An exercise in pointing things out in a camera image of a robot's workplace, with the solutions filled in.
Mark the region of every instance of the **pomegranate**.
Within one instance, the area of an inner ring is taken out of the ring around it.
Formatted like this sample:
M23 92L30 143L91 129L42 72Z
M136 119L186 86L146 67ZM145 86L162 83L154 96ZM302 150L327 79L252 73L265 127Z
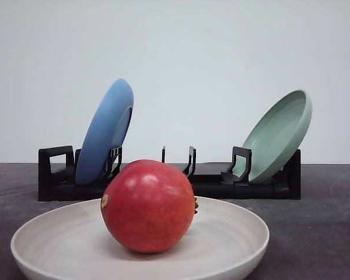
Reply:
M125 166L101 199L105 225L123 246L157 253L175 245L196 213L193 189L177 168L155 160Z

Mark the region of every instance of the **table surface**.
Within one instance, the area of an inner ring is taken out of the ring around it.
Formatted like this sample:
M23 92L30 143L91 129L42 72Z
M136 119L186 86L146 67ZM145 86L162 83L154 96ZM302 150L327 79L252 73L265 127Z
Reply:
M203 173L227 163L203 163ZM246 278L350 279L350 164L302 165L302 199L223 199L259 215L270 241ZM23 280L9 243L28 220L75 202L37 202L37 164L0 163L0 279Z

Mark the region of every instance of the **shallow white bowl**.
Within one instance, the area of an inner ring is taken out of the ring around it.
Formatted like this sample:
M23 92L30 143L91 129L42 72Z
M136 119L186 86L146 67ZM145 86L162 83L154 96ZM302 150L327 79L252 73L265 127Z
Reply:
M31 280L243 279L267 247L267 225L237 205L198 197L183 238L157 254L135 253L107 231L100 200L42 214L20 227L10 247Z

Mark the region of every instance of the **dish rack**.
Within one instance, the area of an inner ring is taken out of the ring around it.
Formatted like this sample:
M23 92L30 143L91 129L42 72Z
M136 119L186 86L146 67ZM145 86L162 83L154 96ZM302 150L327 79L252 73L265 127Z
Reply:
M39 201L83 201L101 198L104 190L121 170L122 147L110 149L104 166L104 175L89 185L76 185L75 171L81 150L72 146L40 149L38 152L38 200ZM50 158L66 155L65 168L52 172ZM300 200L301 162L298 149L291 159L278 171L270 184L251 184L252 151L241 147L232 148L232 161L225 171L217 174L196 174L197 150L189 147L188 164L183 170L194 195L209 198ZM165 162L166 147L162 148ZM233 174L238 157L245 158L245 170L241 176Z

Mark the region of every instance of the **green plate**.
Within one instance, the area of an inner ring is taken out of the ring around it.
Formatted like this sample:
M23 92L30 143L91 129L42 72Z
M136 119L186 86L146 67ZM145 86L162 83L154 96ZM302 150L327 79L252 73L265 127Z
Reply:
M309 95L296 90L277 102L258 122L245 140L251 149L249 182L269 184L298 149L309 128L312 103ZM238 158L233 174L241 176L245 159Z

